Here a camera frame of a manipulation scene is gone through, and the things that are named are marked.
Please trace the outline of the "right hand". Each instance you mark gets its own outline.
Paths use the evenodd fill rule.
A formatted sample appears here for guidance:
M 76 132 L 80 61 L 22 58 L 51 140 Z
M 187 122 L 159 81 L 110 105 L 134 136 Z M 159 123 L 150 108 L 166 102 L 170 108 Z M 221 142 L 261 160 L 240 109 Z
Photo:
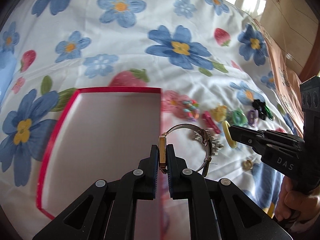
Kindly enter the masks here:
M 295 191 L 293 189 L 293 181 L 285 176 L 281 184 L 274 215 L 280 222 L 284 219 L 289 219 L 293 211 L 300 213 L 297 218 L 298 222 L 315 218 L 319 214 L 319 187 L 308 194 L 303 194 Z

